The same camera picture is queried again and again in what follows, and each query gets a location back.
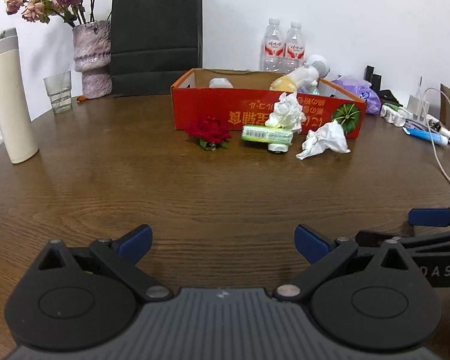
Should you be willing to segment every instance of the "white crumpled paper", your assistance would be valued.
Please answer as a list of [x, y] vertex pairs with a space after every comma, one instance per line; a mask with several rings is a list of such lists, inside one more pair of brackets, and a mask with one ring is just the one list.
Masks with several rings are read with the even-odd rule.
[[317, 131], [309, 131], [302, 149], [303, 151], [296, 155], [299, 160], [323, 153], [326, 149], [337, 153], [350, 152], [344, 129], [336, 120], [325, 123]]
[[278, 102], [274, 104], [274, 111], [269, 115], [265, 126], [300, 132], [304, 120], [305, 114], [296, 99], [296, 92], [288, 96], [284, 92], [278, 98]]

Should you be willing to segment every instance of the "table surface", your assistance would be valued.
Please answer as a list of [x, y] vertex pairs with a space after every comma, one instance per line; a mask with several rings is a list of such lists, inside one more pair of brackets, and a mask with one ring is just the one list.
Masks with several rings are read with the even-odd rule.
[[[335, 238], [359, 230], [410, 231], [413, 207], [447, 207], [450, 186], [428, 142], [366, 116], [350, 154], [299, 161], [242, 142], [204, 151], [174, 131], [169, 96], [73, 103], [33, 122], [40, 151], [12, 165], [0, 146], [0, 358], [14, 343], [3, 307], [43, 245], [85, 246], [139, 224], [154, 245], [139, 263], [165, 285], [260, 286], [306, 268], [293, 233], [306, 223]], [[450, 150], [439, 149], [450, 175]], [[450, 289], [431, 346], [450, 359]]]

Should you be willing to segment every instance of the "plush toy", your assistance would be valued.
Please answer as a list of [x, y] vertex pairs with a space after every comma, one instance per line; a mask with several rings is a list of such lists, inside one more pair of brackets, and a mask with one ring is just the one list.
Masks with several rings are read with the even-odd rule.
[[297, 92], [300, 87], [310, 90], [318, 85], [319, 73], [313, 66], [302, 66], [271, 83], [270, 90], [278, 92]]

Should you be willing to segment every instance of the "power cord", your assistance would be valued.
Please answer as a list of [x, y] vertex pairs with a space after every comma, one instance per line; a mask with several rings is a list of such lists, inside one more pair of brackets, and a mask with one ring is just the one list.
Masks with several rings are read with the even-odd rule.
[[[425, 99], [425, 94], [430, 91], [430, 90], [434, 90], [437, 91], [439, 93], [441, 93], [442, 95], [445, 96], [445, 99], [447, 99], [448, 103], [450, 104], [450, 99], [448, 98], [448, 96], [441, 90], [437, 89], [437, 88], [428, 88], [423, 92], [422, 95], [422, 100]], [[431, 139], [432, 137], [432, 130], [430, 129], [430, 125], [427, 123], [427, 127], [428, 127], [428, 133], [430, 133], [430, 141], [432, 142], [432, 147], [433, 147], [433, 154], [435, 154], [435, 159], [437, 160], [438, 166], [440, 168], [440, 170], [442, 171], [443, 175], [445, 176], [445, 178], [448, 180], [448, 182], [450, 183], [450, 177], [448, 176], [448, 174], [445, 172], [445, 169], [443, 169], [442, 164], [440, 163], [440, 160], [438, 159], [437, 156], [437, 149], [435, 148], [435, 142], [433, 142], [433, 139]]]

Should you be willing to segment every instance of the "black paper bag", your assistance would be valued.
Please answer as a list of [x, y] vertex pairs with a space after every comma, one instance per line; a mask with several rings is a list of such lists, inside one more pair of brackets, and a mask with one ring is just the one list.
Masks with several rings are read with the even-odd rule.
[[202, 0], [113, 0], [112, 94], [163, 95], [202, 67]]

